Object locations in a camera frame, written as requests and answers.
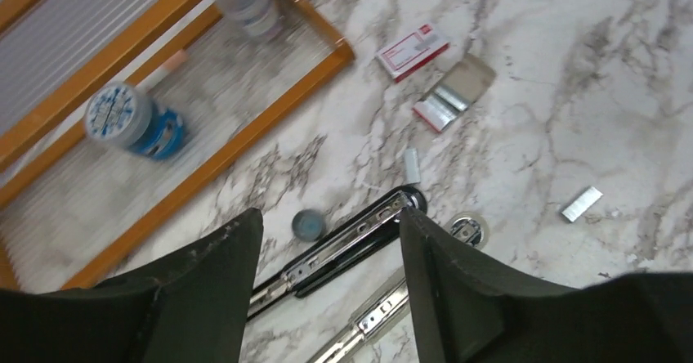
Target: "clear plastic cup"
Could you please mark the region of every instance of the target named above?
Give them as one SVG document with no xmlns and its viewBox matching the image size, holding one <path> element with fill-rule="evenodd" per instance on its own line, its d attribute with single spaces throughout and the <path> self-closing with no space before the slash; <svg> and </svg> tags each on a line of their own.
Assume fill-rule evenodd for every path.
<svg viewBox="0 0 693 363">
<path fill-rule="evenodd" d="M 271 39 L 282 29 L 276 0 L 215 0 L 224 17 L 250 38 Z"/>
</svg>

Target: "orange wooden frame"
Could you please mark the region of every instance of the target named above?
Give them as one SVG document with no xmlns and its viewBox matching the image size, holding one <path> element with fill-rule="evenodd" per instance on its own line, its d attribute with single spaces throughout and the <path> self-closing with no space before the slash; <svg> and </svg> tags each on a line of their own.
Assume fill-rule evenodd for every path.
<svg viewBox="0 0 693 363">
<path fill-rule="evenodd" d="M 160 7 L 161 5 L 159 5 L 162 1 L 170 2 L 171 0 L 160 0 L 154 5 L 154 7 L 150 8 L 143 15 L 143 17 L 147 16 L 152 9 L 157 7 L 155 14 L 159 16 L 168 16 L 166 18 L 158 17 L 157 20 L 152 23 L 152 26 L 154 27 L 161 27 L 163 25 L 170 26 L 185 14 L 181 14 L 177 10 L 167 10 L 162 12 Z M 189 0 L 189 2 L 178 2 L 176 7 L 192 7 L 199 1 L 200 0 Z M 291 1 L 293 1 L 293 4 L 297 6 L 301 13 L 303 13 L 306 20 L 308 20 L 316 31 L 318 31 L 318 33 L 320 33 L 324 39 L 333 46 L 333 52 L 322 62 L 320 62 L 313 70 L 311 70 L 305 77 L 299 80 L 298 83 L 286 91 L 285 94 L 277 99 L 269 108 L 267 108 L 267 110 L 260 114 L 260 116 L 253 120 L 246 128 L 241 130 L 234 138 L 227 142 L 214 156 L 212 156 L 209 160 L 207 160 L 207 162 L 195 170 L 194 173 L 185 179 L 160 203 L 154 206 L 145 216 L 143 216 L 127 231 L 125 231 L 118 239 L 116 239 L 115 242 L 97 255 L 80 272 L 70 279 L 63 286 L 63 288 L 89 287 L 98 282 L 107 274 L 110 269 L 120 263 L 120 261 L 122 261 L 123 258 L 125 258 L 138 245 L 142 244 L 176 211 L 178 211 L 184 204 L 197 195 L 207 184 L 209 184 L 209 182 L 228 169 L 228 167 L 230 167 L 248 148 L 254 145 L 259 139 L 264 137 L 278 122 L 295 110 L 296 107 L 298 107 L 307 97 L 325 85 L 330 79 L 332 79 L 335 75 L 337 75 L 337 73 L 339 73 L 354 60 L 354 53 L 344 37 L 330 23 L 328 23 L 307 0 Z M 154 54 L 146 63 L 143 64 L 142 67 L 136 70 L 136 72 L 127 79 L 128 82 L 140 82 L 151 71 L 159 67 L 159 65 L 161 65 L 174 52 L 180 49 L 185 49 L 192 44 L 220 18 L 221 14 L 219 11 L 214 6 L 209 7 L 189 25 L 187 25 L 170 42 L 162 47 L 161 50 Z M 126 29 L 124 33 L 132 28 L 135 24 L 139 24 L 139 26 L 143 25 L 138 20 L 128 29 Z M 99 67 L 101 67 L 103 70 L 96 76 L 92 75 L 91 82 L 87 81 L 85 78 L 81 78 L 79 82 L 80 85 L 82 85 L 81 91 L 70 93 L 72 98 L 66 99 L 68 102 L 64 102 L 63 105 L 49 104 L 53 110 L 51 111 L 51 114 L 49 114 L 50 117 L 45 115 L 47 118 L 44 119 L 43 122 L 47 126 L 51 126 L 53 119 L 57 119 L 57 117 L 62 116 L 63 114 L 66 116 L 66 114 L 77 108 L 77 106 L 79 106 L 86 99 L 86 97 L 91 94 L 90 92 L 94 92 L 98 87 L 102 86 L 110 79 L 105 78 L 106 72 L 110 74 L 114 71 L 114 68 L 118 68 L 118 70 L 122 69 L 127 64 L 127 62 L 123 63 L 124 60 L 127 58 L 131 60 L 134 56 L 136 56 L 136 54 L 134 54 L 134 56 L 131 57 L 134 51 L 141 52 L 144 50 L 144 47 L 146 46 L 142 46 L 142 43 L 148 42 L 146 45 L 151 43 L 151 41 L 149 41 L 151 34 L 162 34 L 166 29 L 159 32 L 160 30 L 161 29 L 157 29 L 156 32 L 144 32 L 140 29 L 138 35 L 141 36 L 141 40 L 133 41 L 130 38 L 127 38 L 128 41 L 134 42 L 136 46 L 127 47 L 121 45 L 120 43 L 124 43 L 125 40 L 119 40 L 116 38 L 111 44 L 109 44 L 109 46 L 105 47 L 102 52 L 97 54 L 85 65 L 85 67 L 92 67 L 99 64 Z M 116 62 L 108 64 L 103 60 L 110 55 L 103 54 L 103 51 L 109 49 L 114 50 L 114 44 L 120 48 L 121 53 L 114 54 L 112 57 L 116 60 Z M 81 69 L 70 80 L 72 80 L 74 77 L 83 76 L 84 74 L 84 70 Z M 42 130 L 25 132 L 25 134 L 29 134 L 27 137 L 25 137 L 25 139 L 31 139 L 31 136 L 36 135 L 35 133 L 37 132 L 42 132 Z M 36 159 L 34 159 L 19 173 L 17 173 L 17 175 L 15 175 L 2 189 L 0 189 L 0 208 L 6 207 L 22 190 L 31 185 L 43 173 L 48 171 L 57 160 L 59 160 L 67 151 L 77 145 L 83 138 L 84 132 L 82 125 L 80 123 L 75 124 L 62 137 L 56 140 L 53 145 L 49 146 L 47 150 L 42 152 Z M 3 141 L 4 139 L 0 141 L 0 146 L 3 146 Z M 3 154 L 3 156 L 10 157 L 11 155 L 8 153 L 6 155 Z M 0 247 L 0 254 L 2 253 L 4 253 L 4 251 L 2 251 L 2 247 Z M 2 286 L 2 281 L 7 279 L 8 276 L 14 276 L 13 272 L 10 272 L 10 275 L 5 275 L 2 273 L 2 269 L 4 267 L 7 268 L 7 266 L 10 266 L 9 261 L 7 261 L 7 256 L 5 259 L 6 261 L 3 261 L 3 257 L 0 255 L 0 286 Z M 10 282 L 7 283 L 7 285 L 16 286 L 17 283 L 14 277 L 11 277 L 9 280 Z"/>
</svg>

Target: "paper packaging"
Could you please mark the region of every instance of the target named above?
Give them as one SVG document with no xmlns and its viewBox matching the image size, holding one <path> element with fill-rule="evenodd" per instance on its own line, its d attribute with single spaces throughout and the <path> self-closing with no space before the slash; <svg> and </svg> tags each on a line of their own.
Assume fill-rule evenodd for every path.
<svg viewBox="0 0 693 363">
<path fill-rule="evenodd" d="M 443 132 L 486 92 L 495 77 L 481 59 L 467 54 L 414 104 L 413 110 L 434 130 Z"/>
<path fill-rule="evenodd" d="M 376 57 L 398 83 L 439 56 L 449 46 L 449 40 L 435 26 L 426 23 L 381 48 Z"/>
</svg>

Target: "silver metal piece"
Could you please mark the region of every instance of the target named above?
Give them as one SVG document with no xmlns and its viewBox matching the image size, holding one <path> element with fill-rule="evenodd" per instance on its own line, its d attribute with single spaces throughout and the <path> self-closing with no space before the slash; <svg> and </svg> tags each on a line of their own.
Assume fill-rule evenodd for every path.
<svg viewBox="0 0 693 363">
<path fill-rule="evenodd" d="M 457 115 L 446 104 L 436 94 L 431 93 L 423 101 L 414 104 L 414 111 L 421 115 L 437 132 L 442 132 L 457 118 Z"/>
<path fill-rule="evenodd" d="M 248 307 L 248 316 L 253 316 L 258 311 L 272 304 L 275 300 L 280 299 L 287 291 L 291 289 L 291 282 L 285 278 L 277 280 L 275 283 L 267 286 L 267 288 L 254 294 L 250 297 L 250 306 Z"/>
<path fill-rule="evenodd" d="M 378 332 L 405 304 L 409 302 L 406 279 L 400 283 L 374 307 L 362 315 L 356 325 L 364 335 Z"/>
<path fill-rule="evenodd" d="M 575 222 L 578 217 L 582 216 L 583 213 L 589 209 L 594 203 L 596 203 L 602 196 L 602 193 L 597 190 L 594 186 L 590 186 L 583 194 L 580 195 L 572 204 L 568 205 L 563 209 L 563 216 L 565 216 L 569 222 Z"/>
<path fill-rule="evenodd" d="M 462 212 L 453 216 L 444 227 L 452 236 L 475 249 L 483 249 L 489 241 L 489 224 L 476 212 Z"/>
<path fill-rule="evenodd" d="M 255 315 L 275 300 L 281 299 L 294 285 L 315 274 L 322 266 L 366 239 L 386 222 L 393 218 L 397 222 L 402 209 L 407 206 L 418 207 L 413 196 L 409 197 L 401 191 L 393 194 L 382 205 L 349 225 L 343 233 L 333 237 L 312 256 L 282 272 L 275 283 L 254 294 L 250 298 L 248 316 Z"/>
<path fill-rule="evenodd" d="M 358 326 L 344 328 L 323 349 L 318 351 L 309 362 L 312 363 L 336 363 L 347 359 L 358 351 L 359 345 L 365 340 Z"/>
<path fill-rule="evenodd" d="M 488 240 L 488 224 L 478 213 L 459 213 L 446 226 L 453 236 L 475 248 Z M 401 267 L 355 311 L 350 324 L 326 343 L 308 363 L 339 363 L 349 359 L 366 343 L 385 334 L 407 313 L 409 291 L 405 269 Z"/>
<path fill-rule="evenodd" d="M 471 104 L 471 102 L 460 96 L 456 91 L 444 83 L 439 83 L 437 87 L 433 88 L 433 93 L 455 108 L 460 114 L 466 111 Z"/>
<path fill-rule="evenodd" d="M 421 171 L 418 168 L 418 155 L 416 149 L 405 150 L 405 182 L 408 185 L 421 183 Z"/>
</svg>

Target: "translucent ribbed panel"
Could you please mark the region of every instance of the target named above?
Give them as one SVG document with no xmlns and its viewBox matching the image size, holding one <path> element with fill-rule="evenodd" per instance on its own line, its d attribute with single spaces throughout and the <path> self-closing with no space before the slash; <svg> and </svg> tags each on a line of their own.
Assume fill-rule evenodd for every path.
<svg viewBox="0 0 693 363">
<path fill-rule="evenodd" d="M 112 80 L 113 81 L 125 81 L 136 69 L 149 58 L 155 54 L 161 46 L 165 45 L 173 37 L 177 35 L 181 29 L 185 28 L 196 16 L 205 11 L 210 5 L 212 5 L 214 0 L 202 0 L 197 6 L 195 6 L 187 15 L 183 16 L 178 22 L 164 32 L 154 43 L 151 43 L 145 50 L 133 59 L 128 65 L 126 65 L 118 74 L 116 74 Z M 45 149 L 48 148 L 55 140 L 60 138 L 67 130 L 69 130 L 76 122 L 78 122 L 84 115 L 84 111 L 87 108 L 87 102 L 85 101 L 81 106 L 79 106 L 75 111 L 70 114 L 63 123 L 59 124 L 55 129 L 51 130 L 44 138 L 38 141 L 34 146 L 31 147 L 21 158 L 19 158 L 12 166 L 0 173 L 0 186 L 4 186 L 10 179 L 12 179 L 22 168 L 39 156 Z"/>
<path fill-rule="evenodd" d="M 190 130 L 174 159 L 83 141 L 5 209 L 0 230 L 22 289 L 60 288 L 332 51 L 297 13 L 259 47 L 233 34 L 221 21 L 153 92 Z"/>
<path fill-rule="evenodd" d="M 0 134 L 157 0 L 44 0 L 0 38 Z"/>
</svg>

